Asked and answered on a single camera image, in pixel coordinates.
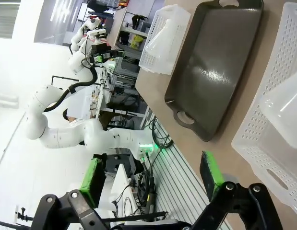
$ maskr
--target bolt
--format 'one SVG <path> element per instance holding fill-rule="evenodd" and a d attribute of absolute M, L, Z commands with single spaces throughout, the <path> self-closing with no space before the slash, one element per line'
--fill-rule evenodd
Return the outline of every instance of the bolt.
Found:
<path fill-rule="evenodd" d="M 229 190 L 229 191 L 233 190 L 234 189 L 234 184 L 232 184 L 232 183 L 227 184 L 226 189 Z"/>
<path fill-rule="evenodd" d="M 255 185 L 253 190 L 257 193 L 260 191 L 260 187 L 258 185 Z"/>
<path fill-rule="evenodd" d="M 72 198 L 76 198 L 78 196 L 78 193 L 72 193 L 71 196 Z"/>

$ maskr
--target basket hole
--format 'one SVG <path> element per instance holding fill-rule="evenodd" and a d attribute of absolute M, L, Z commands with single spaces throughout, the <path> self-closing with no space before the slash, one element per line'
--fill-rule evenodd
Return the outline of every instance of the basket hole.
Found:
<path fill-rule="evenodd" d="M 237 0 L 220 0 L 219 1 L 220 5 L 222 7 L 225 7 L 225 6 L 239 6 L 239 2 Z"/>
<path fill-rule="evenodd" d="M 288 186 L 270 169 L 267 169 L 268 174 L 271 175 L 271 177 L 273 177 L 280 186 L 282 186 L 284 189 L 288 190 Z"/>
<path fill-rule="evenodd" d="M 195 121 L 187 115 L 184 111 L 177 113 L 178 118 L 185 124 L 192 125 Z"/>

